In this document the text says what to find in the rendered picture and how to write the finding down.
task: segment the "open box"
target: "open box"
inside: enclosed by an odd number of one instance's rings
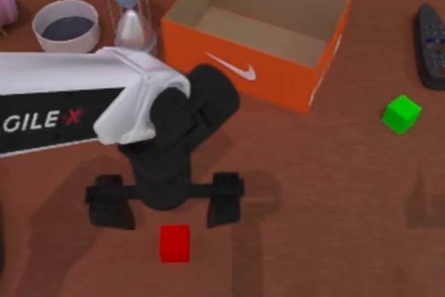
[[[216,66],[244,93],[306,112],[346,25],[349,0],[177,0],[162,19],[165,61]]]

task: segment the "red cube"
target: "red cube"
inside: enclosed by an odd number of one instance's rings
[[[159,255],[162,263],[189,262],[190,227],[188,225],[162,225]]]

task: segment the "black remote control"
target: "black remote control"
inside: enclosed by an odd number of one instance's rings
[[[445,26],[430,5],[423,4],[414,18],[414,43],[422,84],[445,90]]]

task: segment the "coffee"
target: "coffee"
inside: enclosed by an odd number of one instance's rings
[[[52,22],[42,34],[52,41],[68,41],[86,34],[94,22],[86,17],[63,17]]]

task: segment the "brown table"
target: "brown table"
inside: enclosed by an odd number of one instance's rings
[[[0,51],[38,51],[29,20],[53,0],[20,0]],[[103,0],[88,0],[106,19]],[[172,0],[153,0],[157,16]],[[353,0],[343,44],[311,112],[243,96],[194,156],[194,178],[239,170],[243,220],[205,228],[207,201],[171,212],[132,203],[137,230],[88,222],[86,185],[127,161],[99,143],[0,161],[7,297],[438,297],[445,294],[445,93],[417,77],[412,15],[423,1]],[[104,20],[105,38],[111,41]],[[397,136],[380,121],[393,98],[424,108]],[[159,225],[191,226],[192,260],[159,264]]]

